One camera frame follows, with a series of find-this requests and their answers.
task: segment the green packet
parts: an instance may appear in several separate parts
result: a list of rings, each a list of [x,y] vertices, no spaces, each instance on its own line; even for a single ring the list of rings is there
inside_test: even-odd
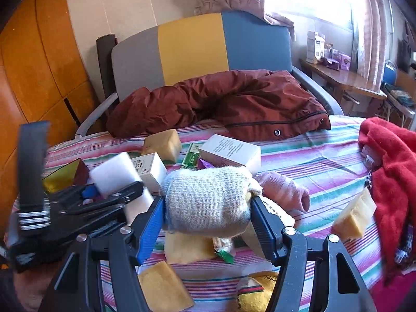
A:
[[[197,169],[198,158],[199,158],[199,148],[203,143],[191,143],[189,145],[188,151],[186,152],[185,158],[182,162],[181,169]]]
[[[212,241],[214,244],[215,254],[219,256],[224,262],[233,264],[234,257],[236,256],[234,241],[231,238],[217,237],[214,237]]]

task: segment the brown jacket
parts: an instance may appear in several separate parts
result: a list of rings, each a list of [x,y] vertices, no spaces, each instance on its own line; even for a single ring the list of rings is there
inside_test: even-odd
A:
[[[153,91],[139,88],[115,108],[107,130],[132,137],[210,118],[246,142],[331,129],[324,107],[287,71],[232,70]]]

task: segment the blue gripper pad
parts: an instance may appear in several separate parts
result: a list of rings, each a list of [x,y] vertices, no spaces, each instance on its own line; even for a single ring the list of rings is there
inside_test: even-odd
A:
[[[260,197],[251,200],[251,223],[267,260],[276,264],[284,225],[279,216],[267,211]]]
[[[165,199],[157,197],[153,203],[156,201],[156,205],[153,206],[152,204],[149,210],[144,213],[148,215],[148,220],[139,238],[139,252],[137,253],[137,260],[140,265],[142,265],[143,262],[150,257],[164,221]]]

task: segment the wooden table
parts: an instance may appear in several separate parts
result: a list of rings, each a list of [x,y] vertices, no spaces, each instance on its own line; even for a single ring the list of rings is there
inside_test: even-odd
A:
[[[373,97],[374,99],[384,100],[386,95],[380,88],[376,88],[371,82],[354,73],[346,70],[333,70],[322,64],[312,64],[300,59],[300,65],[303,70],[313,72],[325,81],[334,86],[334,98],[340,104],[344,91],[352,91],[361,95]]]

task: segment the red fabric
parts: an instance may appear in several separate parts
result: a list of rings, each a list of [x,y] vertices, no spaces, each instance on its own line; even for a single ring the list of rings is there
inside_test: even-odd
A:
[[[111,113],[115,137],[153,134],[216,119],[236,139],[282,140],[330,129],[324,107],[287,71],[232,70],[149,91],[139,88]]]
[[[416,133],[373,117],[361,124],[358,141],[382,159],[382,167],[372,174],[372,197],[381,251],[391,275],[408,210],[416,226]]]
[[[377,312],[395,312],[415,282],[416,271],[398,275],[388,285],[379,280],[370,290]]]

